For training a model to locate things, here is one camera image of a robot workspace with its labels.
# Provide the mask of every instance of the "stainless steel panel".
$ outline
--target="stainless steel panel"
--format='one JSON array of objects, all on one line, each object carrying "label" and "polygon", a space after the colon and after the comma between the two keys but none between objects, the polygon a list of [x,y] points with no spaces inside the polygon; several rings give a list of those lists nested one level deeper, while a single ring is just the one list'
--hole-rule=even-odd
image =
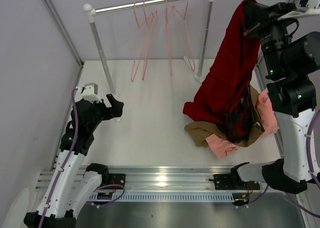
[{"label": "stainless steel panel", "polygon": [[283,194],[266,194],[249,208],[223,203],[114,203],[86,206],[76,228],[304,228],[301,213]]}]

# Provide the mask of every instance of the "horizontal metal bar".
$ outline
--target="horizontal metal bar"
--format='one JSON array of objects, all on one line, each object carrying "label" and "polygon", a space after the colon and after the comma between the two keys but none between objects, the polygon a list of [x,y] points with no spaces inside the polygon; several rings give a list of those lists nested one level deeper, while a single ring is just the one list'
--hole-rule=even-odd
[{"label": "horizontal metal bar", "polygon": [[106,13],[106,12],[113,12],[113,11],[118,11],[118,10],[124,10],[124,9],[130,9],[135,7],[142,7],[143,5],[149,6],[149,5],[154,5],[154,4],[159,4],[159,3],[165,3],[166,0],[150,0],[150,1],[145,1],[145,2],[136,2],[130,3],[130,4],[125,4],[125,5],[120,5],[120,6],[115,6],[115,7],[105,7],[105,8],[98,8],[95,9],[95,14],[101,14],[101,13]]}]

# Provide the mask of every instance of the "pile of clothes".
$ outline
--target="pile of clothes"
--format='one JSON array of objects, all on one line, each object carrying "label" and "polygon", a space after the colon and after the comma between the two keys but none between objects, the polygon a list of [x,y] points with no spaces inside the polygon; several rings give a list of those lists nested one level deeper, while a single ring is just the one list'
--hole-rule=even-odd
[{"label": "pile of clothes", "polygon": [[235,10],[209,74],[183,108],[194,120],[184,129],[197,146],[209,146],[218,157],[278,129],[268,91],[259,94],[249,84],[260,41],[243,36],[247,1]]}]

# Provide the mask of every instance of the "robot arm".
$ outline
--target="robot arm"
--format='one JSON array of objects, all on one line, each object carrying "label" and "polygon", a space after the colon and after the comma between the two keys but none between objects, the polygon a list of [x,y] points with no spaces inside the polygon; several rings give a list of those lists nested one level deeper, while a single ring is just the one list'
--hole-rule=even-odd
[{"label": "robot arm", "polygon": [[[101,184],[108,182],[108,167],[91,164],[87,167],[81,183],[72,190],[77,171],[94,141],[93,132],[101,121],[120,117],[123,112],[124,104],[116,101],[111,94],[106,96],[111,107],[106,107],[104,101],[97,95],[97,88],[98,86],[93,83],[78,88],[83,99],[75,103],[77,117],[72,110],[71,121],[68,122],[61,139],[57,166],[48,190],[36,212],[27,213],[25,216],[24,223],[29,228],[75,227],[78,214],[89,196]],[[75,137],[76,119],[78,119],[77,137]],[[76,142],[70,152],[74,137]]]},{"label": "robot arm", "polygon": [[[268,94],[278,120],[282,140],[283,159],[267,164],[240,164],[235,167],[244,181],[266,182],[272,188],[292,194],[307,189],[307,182],[316,177],[320,169],[311,139],[307,155],[306,139],[316,107],[316,90],[308,74],[320,69],[320,32],[311,32],[292,42],[298,29],[296,18],[320,14],[320,0],[301,0],[277,3],[273,6],[248,1],[244,7],[244,36],[260,39],[267,66]],[[296,23],[289,34],[287,27]],[[310,162],[314,172],[310,173]]]}]

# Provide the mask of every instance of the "metal rod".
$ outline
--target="metal rod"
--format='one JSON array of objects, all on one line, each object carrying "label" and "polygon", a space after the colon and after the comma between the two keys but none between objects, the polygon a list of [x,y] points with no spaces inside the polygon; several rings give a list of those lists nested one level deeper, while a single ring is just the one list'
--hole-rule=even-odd
[{"label": "metal rod", "polygon": [[97,45],[96,47],[97,47],[98,52],[99,52],[99,56],[100,56],[100,59],[101,59],[103,70],[105,72],[106,80],[108,81],[110,92],[111,92],[112,95],[115,96],[117,94],[117,92],[116,92],[114,84],[112,82],[112,78],[111,78],[111,75],[110,75],[108,64],[106,62],[106,56],[105,56],[105,53],[104,53],[102,45],[101,45],[101,41],[100,41],[100,38],[99,38],[98,30],[96,29],[97,27],[96,27],[95,22],[90,22],[90,27],[91,27],[91,30],[92,30],[93,37],[95,39],[95,43]]},{"label": "metal rod", "polygon": [[58,31],[59,31],[61,37],[63,38],[64,42],[66,43],[67,47],[69,48],[69,50],[73,54],[75,60],[79,64],[79,66],[82,66],[83,62],[79,56],[79,53],[78,53],[74,43],[72,42],[64,24],[62,23],[62,20],[58,14],[56,8],[54,7],[54,4],[52,3],[51,0],[42,0],[42,1],[43,1],[44,5],[46,6],[46,8],[47,8],[51,18],[53,19],[56,27],[58,28]]},{"label": "metal rod", "polygon": [[206,53],[206,45],[207,45],[207,39],[208,39],[208,32],[209,32],[209,26],[210,26],[210,18],[211,18],[211,11],[212,11],[212,5],[213,1],[209,1],[209,8],[208,8],[208,14],[207,14],[207,20],[206,20],[206,26],[205,26],[205,31],[204,31],[204,40],[203,40],[203,46],[200,54],[200,59],[199,59],[199,65],[198,65],[198,71],[196,73],[196,77],[201,78],[203,76],[202,74],[202,69],[204,66],[204,60],[205,60],[205,53]]},{"label": "metal rod", "polygon": [[101,14],[101,13],[106,13],[106,12],[112,12],[112,11],[118,11],[118,10],[124,10],[124,9],[129,9],[135,7],[142,7],[143,5],[148,6],[148,5],[154,5],[158,3],[165,3],[166,0],[150,0],[150,1],[145,1],[145,2],[136,2],[130,3],[130,4],[125,4],[125,5],[120,5],[120,6],[115,6],[115,7],[105,7],[105,8],[98,8],[95,10],[95,14]]}]

